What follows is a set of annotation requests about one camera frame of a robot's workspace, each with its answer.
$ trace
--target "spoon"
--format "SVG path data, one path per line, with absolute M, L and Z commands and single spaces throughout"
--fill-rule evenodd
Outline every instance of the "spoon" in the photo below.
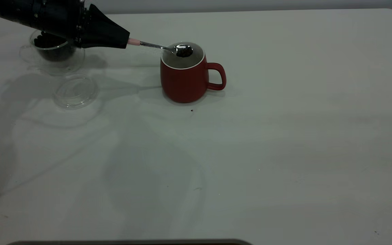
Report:
M 130 38 L 128 40 L 128 44 L 136 45 L 136 46 L 151 47 L 151 48 L 161 48 L 161 49 L 167 50 L 167 51 L 171 52 L 172 54 L 174 54 L 178 57 L 181 57 L 181 58 L 186 58 L 186 57 L 189 57 L 190 55 L 193 54 L 193 48 L 190 45 L 185 45 L 185 44 L 179 44 L 179 45 L 174 46 L 173 48 L 168 48 L 168 47 L 161 46 L 161 45 L 142 42 L 140 40 L 133 39 L 133 38 Z

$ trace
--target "robotic arm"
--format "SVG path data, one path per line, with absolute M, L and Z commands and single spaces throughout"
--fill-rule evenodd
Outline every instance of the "robotic arm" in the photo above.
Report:
M 129 32 L 84 0 L 0 0 L 0 17 L 62 37 L 79 48 L 126 48 Z

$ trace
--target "red mug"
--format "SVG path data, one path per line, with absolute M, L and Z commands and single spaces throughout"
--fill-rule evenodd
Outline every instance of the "red mug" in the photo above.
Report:
M 223 90 L 226 86 L 226 74 L 221 64 L 207 63 L 205 52 L 198 45 L 191 56 L 186 58 L 164 51 L 161 56 L 161 85 L 166 95 L 178 103 L 189 103 L 200 99 L 207 89 Z M 222 84 L 209 82 L 208 70 L 216 70 L 222 77 Z

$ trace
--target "clear container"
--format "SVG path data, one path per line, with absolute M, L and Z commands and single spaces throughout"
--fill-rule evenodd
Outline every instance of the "clear container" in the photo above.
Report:
M 63 76 L 77 71 L 84 62 L 85 51 L 65 42 L 51 48 L 39 48 L 34 40 L 42 34 L 35 31 L 30 36 L 30 45 L 20 48 L 19 56 L 27 63 L 51 76 Z
M 73 110 L 92 103 L 98 92 L 95 81 L 83 74 L 74 73 L 59 79 L 53 92 L 53 100 L 59 107 Z

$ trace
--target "white table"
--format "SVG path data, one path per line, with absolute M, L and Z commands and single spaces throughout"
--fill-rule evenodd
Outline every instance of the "white table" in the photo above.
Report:
M 227 87 L 175 104 L 159 51 L 92 48 L 81 72 L 99 98 L 65 112 L 18 58 L 33 30 L 0 19 L 0 245 L 392 244 L 391 10 L 110 18 L 198 43 Z

